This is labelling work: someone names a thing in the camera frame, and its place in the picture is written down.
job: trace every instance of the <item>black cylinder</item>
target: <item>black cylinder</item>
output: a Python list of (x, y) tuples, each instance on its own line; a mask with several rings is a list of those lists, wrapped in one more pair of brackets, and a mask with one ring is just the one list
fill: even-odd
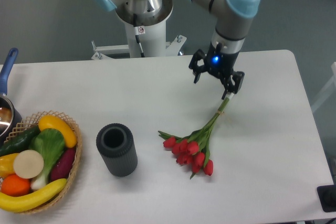
[(100, 130), (97, 149), (114, 176), (130, 175), (138, 164), (132, 132), (125, 125), (112, 123)]

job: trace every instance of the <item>bok choy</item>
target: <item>bok choy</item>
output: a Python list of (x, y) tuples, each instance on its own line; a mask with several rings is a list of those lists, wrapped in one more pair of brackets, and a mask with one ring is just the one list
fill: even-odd
[(62, 155), (64, 147), (64, 137), (55, 129), (45, 129), (32, 140), (29, 149), (37, 151), (44, 160), (42, 172), (31, 182), (32, 190), (39, 190), (48, 184), (50, 171)]

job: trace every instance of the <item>wicker basket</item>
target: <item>wicker basket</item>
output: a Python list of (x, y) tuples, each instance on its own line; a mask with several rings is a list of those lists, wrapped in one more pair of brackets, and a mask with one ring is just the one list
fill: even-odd
[(78, 124), (70, 118), (68, 115), (65, 115), (64, 113), (60, 112), (54, 112), (54, 111), (49, 111), (49, 112), (38, 112), (37, 114), (33, 114), (31, 116), (28, 116), (26, 119), (22, 120), (20, 123), (16, 125), (15, 128), (13, 128), (12, 132), (10, 132), (9, 136), (7, 137), (6, 141), (10, 141), (13, 137), (18, 135), (20, 132), (32, 127), (33, 125), (36, 125), (40, 118), (44, 115), (54, 115), (57, 116), (58, 118), (63, 119), (74, 131), (76, 137), (77, 137), (77, 146), (76, 146), (76, 155), (75, 155), (75, 161), (73, 162), (72, 169), (70, 171), (67, 183), (64, 187), (64, 189), (56, 195), (53, 199), (50, 201), (40, 205), (39, 207), (36, 207), (34, 209), (20, 212), (20, 214), (34, 214), (36, 212), (41, 212), (43, 210), (46, 210), (50, 207), (52, 207), (54, 204), (56, 204), (58, 201), (60, 201), (63, 196), (67, 193), (69, 190), (73, 180), (75, 179), (76, 172), (78, 170), (79, 166), (79, 161), (80, 161), (80, 156), (82, 153), (82, 138), (81, 138), (81, 133), (78, 127)]

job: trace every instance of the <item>banana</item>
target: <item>banana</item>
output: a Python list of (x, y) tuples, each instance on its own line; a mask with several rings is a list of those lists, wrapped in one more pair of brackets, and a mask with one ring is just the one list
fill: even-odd
[(31, 210), (52, 199), (53, 196), (63, 190), (66, 183), (67, 180), (61, 178), (49, 183), (40, 190), (20, 197), (12, 197), (0, 193), (0, 208), (10, 212)]

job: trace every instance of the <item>eggplant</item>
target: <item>eggplant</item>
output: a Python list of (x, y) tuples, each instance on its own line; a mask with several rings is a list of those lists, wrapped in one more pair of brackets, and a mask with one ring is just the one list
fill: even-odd
[(76, 155), (76, 148), (67, 149), (50, 173), (50, 181), (68, 178)]

